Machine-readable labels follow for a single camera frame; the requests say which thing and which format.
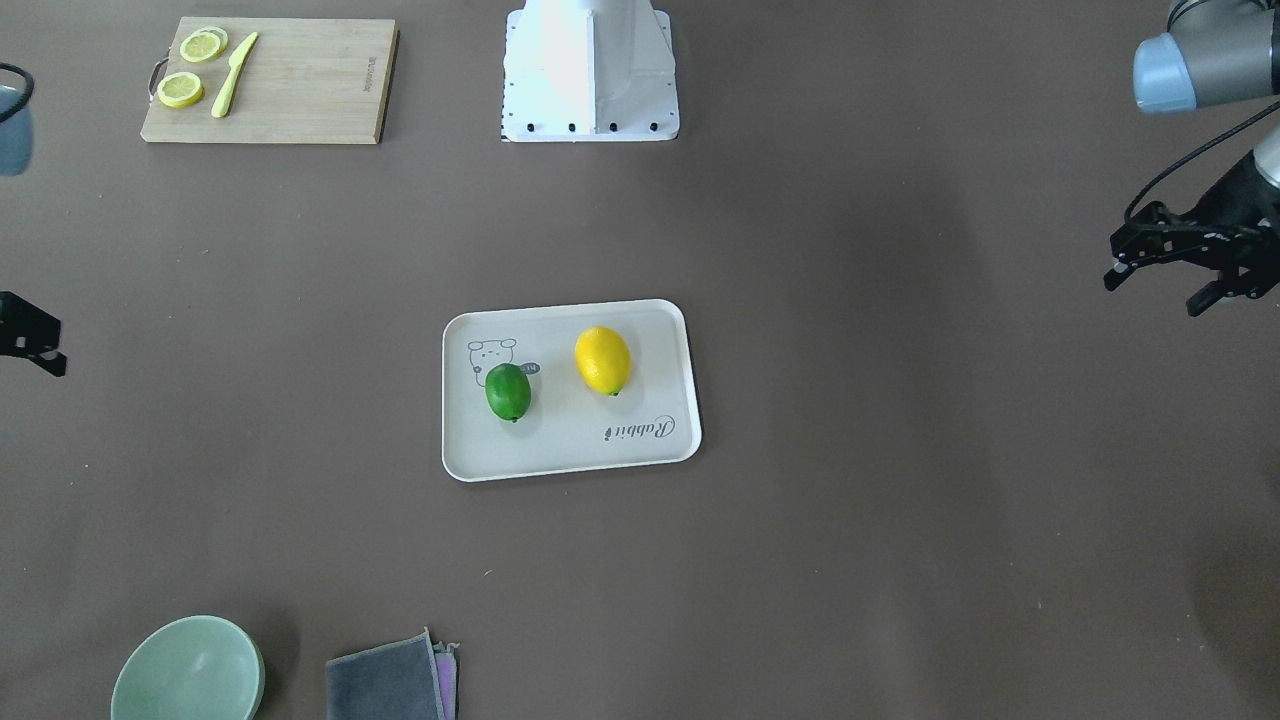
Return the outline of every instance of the gray cloth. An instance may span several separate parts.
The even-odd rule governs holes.
[[[431,637],[325,662],[329,720],[445,720]]]

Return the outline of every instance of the cutting board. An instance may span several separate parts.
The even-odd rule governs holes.
[[[227,50],[188,63],[178,49],[192,32],[216,26]],[[251,32],[257,42],[244,61],[230,113],[210,109],[230,72],[232,51]],[[163,74],[196,73],[205,96],[188,108],[152,100],[142,122],[147,142],[250,142],[375,145],[396,58],[396,20],[298,18],[182,18]]]

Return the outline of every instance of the towel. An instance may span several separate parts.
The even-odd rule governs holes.
[[[417,637],[330,660],[328,720],[454,720],[456,648],[433,646],[424,628]]]

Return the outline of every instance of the yellow knife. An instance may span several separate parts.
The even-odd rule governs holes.
[[[227,110],[232,108],[232,95],[236,95],[236,81],[239,79],[239,72],[244,67],[244,58],[248,56],[250,47],[253,47],[253,41],[257,40],[257,33],[251,33],[248,37],[241,41],[236,46],[236,51],[232,53],[232,59],[229,64],[232,67],[230,74],[227,76],[227,82],[223,83],[223,88],[218,91],[218,99],[214,100],[214,109],[210,114],[215,118],[221,118],[227,115]]]

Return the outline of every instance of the light green bowl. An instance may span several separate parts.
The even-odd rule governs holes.
[[[111,720],[250,720],[265,679],[244,630],[211,615],[183,618],[151,633],[124,662]]]

